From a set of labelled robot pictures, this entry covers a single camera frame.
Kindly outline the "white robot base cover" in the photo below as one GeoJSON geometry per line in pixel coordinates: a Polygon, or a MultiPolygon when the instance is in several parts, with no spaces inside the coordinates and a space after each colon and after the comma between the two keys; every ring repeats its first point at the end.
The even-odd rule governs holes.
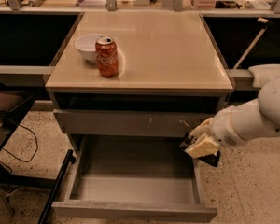
{"type": "Polygon", "coordinates": [[[248,71],[252,74],[254,88],[262,88],[265,84],[280,78],[280,64],[251,66],[248,71]]]}

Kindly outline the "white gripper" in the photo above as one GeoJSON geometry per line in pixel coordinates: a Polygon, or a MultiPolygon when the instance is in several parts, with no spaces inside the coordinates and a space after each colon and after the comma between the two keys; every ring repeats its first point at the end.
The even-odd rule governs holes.
{"type": "Polygon", "coordinates": [[[238,110],[238,106],[232,105],[203,121],[189,133],[189,146],[185,152],[192,158],[200,158],[216,154],[219,146],[236,147],[246,144],[247,141],[238,134],[232,122],[232,117],[238,110]]]}

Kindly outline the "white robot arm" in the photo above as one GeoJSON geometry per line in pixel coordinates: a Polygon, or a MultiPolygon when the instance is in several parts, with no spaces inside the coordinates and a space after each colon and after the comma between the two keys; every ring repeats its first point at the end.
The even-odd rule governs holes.
{"type": "Polygon", "coordinates": [[[180,147],[192,158],[216,156],[219,147],[238,147],[260,137],[280,136],[280,78],[268,82],[258,97],[231,105],[193,129],[180,147]]]}

